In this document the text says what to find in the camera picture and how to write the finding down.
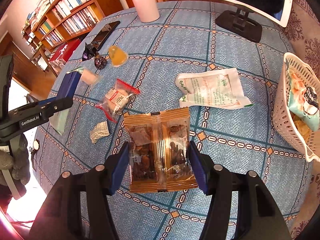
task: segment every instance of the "black phone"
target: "black phone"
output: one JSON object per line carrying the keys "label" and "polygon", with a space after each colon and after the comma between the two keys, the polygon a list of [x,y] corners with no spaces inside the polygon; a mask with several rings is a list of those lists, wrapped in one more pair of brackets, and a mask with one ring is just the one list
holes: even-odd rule
{"label": "black phone", "polygon": [[97,36],[93,39],[91,44],[99,51],[107,38],[111,35],[111,33],[116,29],[116,27],[120,24],[120,21],[112,22],[106,24],[101,31],[97,34]]}

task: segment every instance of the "floor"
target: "floor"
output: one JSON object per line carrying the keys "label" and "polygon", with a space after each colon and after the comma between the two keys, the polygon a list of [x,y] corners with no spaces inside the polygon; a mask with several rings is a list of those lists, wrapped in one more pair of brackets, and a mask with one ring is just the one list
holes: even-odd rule
{"label": "floor", "polygon": [[[9,111],[19,106],[25,105],[27,103],[25,97],[27,94],[28,91],[26,91],[23,87],[12,80],[9,90]],[[36,128],[33,128],[24,133],[28,140],[29,152],[30,149],[32,149],[35,134]],[[46,194],[33,175],[31,165],[30,173],[31,179],[30,182],[26,185],[27,193],[19,200],[12,199],[8,207],[7,212],[15,221],[34,220],[39,209],[41,208],[42,203],[46,198]]]}

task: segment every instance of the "wall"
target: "wall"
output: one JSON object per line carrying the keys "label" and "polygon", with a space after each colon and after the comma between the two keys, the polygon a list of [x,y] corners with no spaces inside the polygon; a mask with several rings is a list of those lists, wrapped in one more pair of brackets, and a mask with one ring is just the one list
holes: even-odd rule
{"label": "wall", "polygon": [[0,20],[0,42],[7,31],[7,15],[5,14]]}
{"label": "wall", "polygon": [[26,40],[21,35],[22,26],[29,13],[35,8],[39,0],[13,0],[7,8],[6,27],[17,47],[29,58],[32,57],[31,47],[26,44]]}

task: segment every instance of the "blue tablecloth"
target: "blue tablecloth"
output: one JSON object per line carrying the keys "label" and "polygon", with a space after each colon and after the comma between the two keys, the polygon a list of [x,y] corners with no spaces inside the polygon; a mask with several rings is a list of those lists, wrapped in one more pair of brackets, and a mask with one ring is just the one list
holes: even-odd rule
{"label": "blue tablecloth", "polygon": [[[245,96],[254,104],[239,110],[193,106],[190,108],[190,139],[215,163],[233,172],[255,170],[276,200],[284,219],[292,221],[307,192],[311,168],[275,130],[272,114],[283,54],[292,51],[280,28],[267,18],[250,14],[262,24],[260,43],[250,42],[220,28],[215,19],[226,9],[235,8],[202,1],[172,1],[158,4],[160,18],[142,23],[134,8],[110,15],[99,22],[58,76],[50,97],[56,95],[65,73],[84,66],[104,79],[92,90],[80,82],[62,136],[47,123],[38,128],[41,149],[35,157],[40,185],[49,192],[63,171],[73,174],[88,171],[116,154],[129,140],[121,117],[108,121],[110,136],[93,144],[89,132],[106,120],[94,105],[113,86],[116,78],[138,87],[141,94],[125,112],[150,113],[179,107],[181,91],[174,84],[178,73],[196,73],[236,67]],[[100,29],[120,21],[100,53],[108,55],[114,44],[129,54],[129,60],[113,68],[110,60],[97,71],[93,60],[81,62],[84,44]],[[211,197],[199,189],[180,192],[133,194],[129,192],[127,170],[122,186],[108,197],[120,239],[179,240],[198,239]],[[82,195],[83,220],[88,222],[85,194]],[[235,232],[237,194],[233,194],[227,239]]]}

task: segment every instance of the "white basket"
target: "white basket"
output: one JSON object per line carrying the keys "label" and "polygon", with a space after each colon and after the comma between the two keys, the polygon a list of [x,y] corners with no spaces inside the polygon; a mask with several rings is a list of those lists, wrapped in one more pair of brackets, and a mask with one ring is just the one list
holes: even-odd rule
{"label": "white basket", "polygon": [[290,80],[285,60],[294,68],[297,76],[303,80],[306,86],[313,86],[316,89],[318,101],[320,101],[320,81],[312,68],[292,53],[284,54],[282,72],[278,84],[275,109],[273,111],[273,124],[278,133],[298,152],[305,155],[307,162],[316,160],[320,162],[320,130],[311,132],[308,144],[298,132],[293,123],[288,108],[290,93]]}

